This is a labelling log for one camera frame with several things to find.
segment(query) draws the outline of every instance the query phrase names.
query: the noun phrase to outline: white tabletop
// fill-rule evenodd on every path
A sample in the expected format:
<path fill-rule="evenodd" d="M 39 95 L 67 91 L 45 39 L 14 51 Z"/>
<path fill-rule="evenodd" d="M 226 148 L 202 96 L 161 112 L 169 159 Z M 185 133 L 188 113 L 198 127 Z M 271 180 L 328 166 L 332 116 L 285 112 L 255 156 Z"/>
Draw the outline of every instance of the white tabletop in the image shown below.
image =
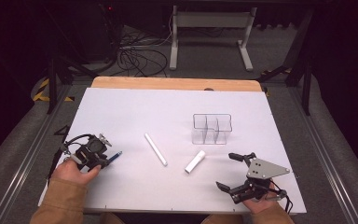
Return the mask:
<path fill-rule="evenodd" d="M 193 145 L 193 114 L 230 114 L 232 132 L 227 144 Z M 259 159 L 292 170 L 266 96 L 260 91 L 88 88 L 66 140 L 84 133 L 103 133 L 113 145 L 105 152 L 108 157 L 123 151 L 89 184 L 86 210 L 243 213 L 247 208 L 234 204 L 215 184 L 235 188 L 246 180 L 246 164 L 231 160 L 228 153 L 254 152 Z M 72 152 L 77 148 L 70 147 Z M 186 166 L 200 150 L 206 152 L 205 159 L 187 174 Z M 292 212 L 305 213 L 293 173 L 274 177 L 274 181 L 287 190 L 294 204 Z"/>

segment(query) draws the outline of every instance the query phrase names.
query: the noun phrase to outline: human hand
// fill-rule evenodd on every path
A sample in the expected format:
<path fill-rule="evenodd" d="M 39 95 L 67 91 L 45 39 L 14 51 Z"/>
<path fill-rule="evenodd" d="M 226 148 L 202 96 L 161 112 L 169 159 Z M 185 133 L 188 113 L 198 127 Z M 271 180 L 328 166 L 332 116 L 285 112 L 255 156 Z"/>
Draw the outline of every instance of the human hand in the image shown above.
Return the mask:
<path fill-rule="evenodd" d="M 88 173 L 81 173 L 77 169 L 77 163 L 71 159 L 64 161 L 54 170 L 51 177 L 68 180 L 79 185 L 87 186 L 88 183 L 100 173 L 101 165 L 94 167 Z"/>
<path fill-rule="evenodd" d="M 269 185 L 269 187 L 271 189 L 273 189 L 274 185 L 271 183 Z M 273 205 L 277 204 L 278 203 L 277 201 L 267 201 L 266 200 L 266 198 L 274 198 L 274 197 L 277 197 L 277 194 L 269 191 L 268 194 L 264 195 L 258 202 L 254 202 L 254 201 L 252 201 L 252 199 L 249 199 L 249 200 L 243 201 L 242 203 L 247 208 L 249 208 L 249 210 L 251 210 L 251 212 L 253 214 L 257 214 L 257 213 L 262 212 L 262 211 L 272 207 Z"/>

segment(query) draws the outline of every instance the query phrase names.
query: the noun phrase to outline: marker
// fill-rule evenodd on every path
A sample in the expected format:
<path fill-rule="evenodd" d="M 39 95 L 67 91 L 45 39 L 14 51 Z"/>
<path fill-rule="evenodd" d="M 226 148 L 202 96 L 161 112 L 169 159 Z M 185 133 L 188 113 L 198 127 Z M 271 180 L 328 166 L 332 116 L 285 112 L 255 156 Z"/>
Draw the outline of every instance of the marker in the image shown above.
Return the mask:
<path fill-rule="evenodd" d="M 156 147 L 156 145 L 154 144 L 154 142 L 152 141 L 152 139 L 150 138 L 149 134 L 145 133 L 145 137 L 147 142 L 149 142 L 150 146 L 153 148 L 153 150 L 156 152 L 159 160 L 162 162 L 162 164 L 164 166 L 167 166 L 168 163 L 167 161 L 165 161 L 164 157 L 161 155 L 161 153 L 159 152 L 158 148 Z"/>
<path fill-rule="evenodd" d="M 117 158 L 121 155 L 121 153 L 123 153 L 123 152 L 122 152 L 122 151 L 119 151 L 119 152 L 116 153 L 113 157 L 111 157 L 111 158 L 109 159 L 109 163 L 112 162 L 112 161 L 114 161 L 115 159 L 117 159 Z"/>

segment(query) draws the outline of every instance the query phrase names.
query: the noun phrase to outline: sleeve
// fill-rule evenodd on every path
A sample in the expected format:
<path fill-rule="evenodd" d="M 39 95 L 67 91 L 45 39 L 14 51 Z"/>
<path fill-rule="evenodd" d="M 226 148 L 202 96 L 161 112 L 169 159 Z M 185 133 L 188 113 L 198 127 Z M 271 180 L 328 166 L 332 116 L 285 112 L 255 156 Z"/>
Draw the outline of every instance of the sleeve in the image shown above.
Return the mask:
<path fill-rule="evenodd" d="M 254 224 L 294 224 L 289 215 L 276 203 L 257 214 L 252 214 Z"/>
<path fill-rule="evenodd" d="M 45 198 L 30 223 L 82 223 L 86 193 L 85 186 L 51 178 Z"/>

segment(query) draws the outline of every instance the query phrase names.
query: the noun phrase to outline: metal stand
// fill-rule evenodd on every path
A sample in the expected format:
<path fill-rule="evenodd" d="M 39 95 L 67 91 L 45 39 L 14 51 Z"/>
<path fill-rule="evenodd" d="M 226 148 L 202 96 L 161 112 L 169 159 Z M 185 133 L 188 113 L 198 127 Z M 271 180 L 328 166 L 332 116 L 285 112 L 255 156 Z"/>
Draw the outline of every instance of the metal stand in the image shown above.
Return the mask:
<path fill-rule="evenodd" d="M 246 44 L 252 30 L 255 12 L 256 7 L 253 7 L 250 12 L 183 12 L 178 11 L 177 6 L 173 6 L 170 69 L 175 70 L 177 65 L 178 27 L 232 27 L 246 28 L 243 39 L 238 41 L 238 46 L 246 71 L 253 71 Z"/>

